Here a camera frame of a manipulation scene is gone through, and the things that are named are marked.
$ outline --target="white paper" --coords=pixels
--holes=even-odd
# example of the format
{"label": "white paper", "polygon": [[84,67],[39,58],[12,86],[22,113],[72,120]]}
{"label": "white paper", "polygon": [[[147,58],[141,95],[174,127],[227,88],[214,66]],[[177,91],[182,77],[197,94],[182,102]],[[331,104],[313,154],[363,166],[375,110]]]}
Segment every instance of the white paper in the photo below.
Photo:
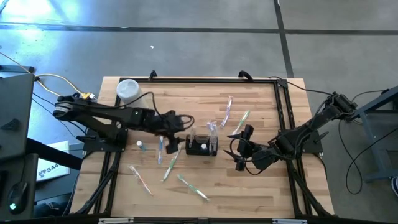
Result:
{"label": "white paper", "polygon": [[[48,146],[53,147],[56,150],[69,153],[69,141],[57,142],[49,144]],[[39,163],[37,164],[36,181],[40,182],[43,180],[49,180],[63,175],[68,175],[69,173],[70,169],[68,167],[60,166],[55,162],[39,159]]]}

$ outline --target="small bottle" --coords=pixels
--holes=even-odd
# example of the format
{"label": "small bottle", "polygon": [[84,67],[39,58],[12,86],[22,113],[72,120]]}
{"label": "small bottle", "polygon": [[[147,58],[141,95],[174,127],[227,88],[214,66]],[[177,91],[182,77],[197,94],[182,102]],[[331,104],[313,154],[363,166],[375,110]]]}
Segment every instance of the small bottle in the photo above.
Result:
{"label": "small bottle", "polygon": [[145,148],[145,146],[143,145],[142,141],[137,141],[137,146],[143,151],[145,152],[147,149]]}
{"label": "small bottle", "polygon": [[201,150],[202,150],[203,152],[206,152],[206,151],[207,151],[207,145],[206,145],[206,144],[202,144],[202,145],[200,146],[200,148],[201,148]]}

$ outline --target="white cup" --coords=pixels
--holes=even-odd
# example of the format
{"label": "white cup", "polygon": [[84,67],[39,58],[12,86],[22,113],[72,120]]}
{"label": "white cup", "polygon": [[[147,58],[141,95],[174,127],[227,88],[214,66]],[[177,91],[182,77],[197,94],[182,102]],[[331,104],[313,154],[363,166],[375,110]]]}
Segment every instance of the white cup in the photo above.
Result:
{"label": "white cup", "polygon": [[[132,79],[123,80],[116,87],[116,93],[123,101],[124,104],[128,104],[131,101],[137,99],[142,95],[141,89],[139,88],[138,82]],[[148,104],[143,99],[146,96],[140,98],[139,100],[127,105],[133,108],[148,108]]]}

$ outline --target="wooden tabletop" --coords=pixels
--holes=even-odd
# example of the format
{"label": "wooden tabletop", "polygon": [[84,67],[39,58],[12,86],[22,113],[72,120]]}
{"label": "wooden tabletop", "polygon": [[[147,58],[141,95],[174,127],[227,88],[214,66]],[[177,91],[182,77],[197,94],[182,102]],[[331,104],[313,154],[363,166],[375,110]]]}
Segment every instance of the wooden tabletop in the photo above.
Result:
{"label": "wooden tabletop", "polygon": [[[99,103],[113,106],[116,86],[120,77],[104,77]],[[305,87],[301,78],[290,82]],[[239,217],[270,218],[293,217],[292,199],[287,178],[286,163],[278,161],[258,176],[235,171],[233,159],[223,152],[229,149],[226,136],[236,128],[246,110],[251,110],[245,124],[254,127],[252,141],[266,144],[279,128],[273,85],[230,83],[140,83],[142,92],[153,91],[158,110],[165,113],[175,110],[177,114],[195,117],[197,134],[207,134],[206,122],[220,124],[226,115],[228,96],[233,96],[231,113],[226,127],[218,129],[219,151],[216,157],[179,155],[169,178],[161,182],[171,158],[166,155],[162,165],[157,164],[156,152],[159,137],[129,131],[126,150],[122,154],[118,180],[114,193],[112,216],[129,217]],[[289,85],[296,125],[311,118],[307,93]],[[185,137],[189,130],[178,133]],[[136,142],[142,141],[146,152],[141,152]],[[83,206],[98,185],[104,153],[96,152],[83,161],[71,211]],[[147,182],[154,196],[147,194],[137,182],[128,165],[133,164]],[[321,162],[313,155],[303,155],[307,184],[314,196],[333,213],[328,184]],[[186,181],[201,190],[209,202],[191,192],[177,179],[182,174]],[[302,193],[298,188],[300,208],[304,210]],[[106,204],[108,187],[104,191],[102,208]]]}

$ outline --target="gray floor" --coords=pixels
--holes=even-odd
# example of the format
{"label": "gray floor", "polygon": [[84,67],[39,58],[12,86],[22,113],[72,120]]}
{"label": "gray floor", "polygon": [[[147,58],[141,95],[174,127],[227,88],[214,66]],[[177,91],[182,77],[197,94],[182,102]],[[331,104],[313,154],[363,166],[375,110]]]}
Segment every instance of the gray floor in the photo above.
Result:
{"label": "gray floor", "polygon": [[[211,27],[277,29],[271,0],[10,0],[0,21],[118,27]],[[397,30],[395,0],[280,0],[286,29]],[[337,91],[349,98],[398,83],[396,35],[287,35],[294,76],[307,88]],[[279,34],[165,32],[67,32],[0,30],[1,51],[37,73],[57,73],[81,90],[98,93],[103,76],[235,77],[246,70],[254,77],[286,77]],[[0,64],[10,64],[0,58]],[[64,82],[46,78],[61,94],[72,92]],[[35,85],[35,93],[56,98]],[[358,98],[364,104],[377,94]],[[308,94],[312,111],[323,95]],[[368,142],[360,126],[342,124],[349,150],[356,155]],[[36,130],[46,130],[45,136]],[[74,134],[79,130],[71,127]],[[398,222],[398,198],[388,181],[364,184],[359,195],[345,189],[349,158],[337,135],[337,122],[322,128],[328,183],[337,215],[346,218]],[[33,104],[29,136],[43,143],[77,142],[46,111]],[[359,159],[364,173],[374,170],[371,154]],[[352,170],[349,186],[358,187]]]}

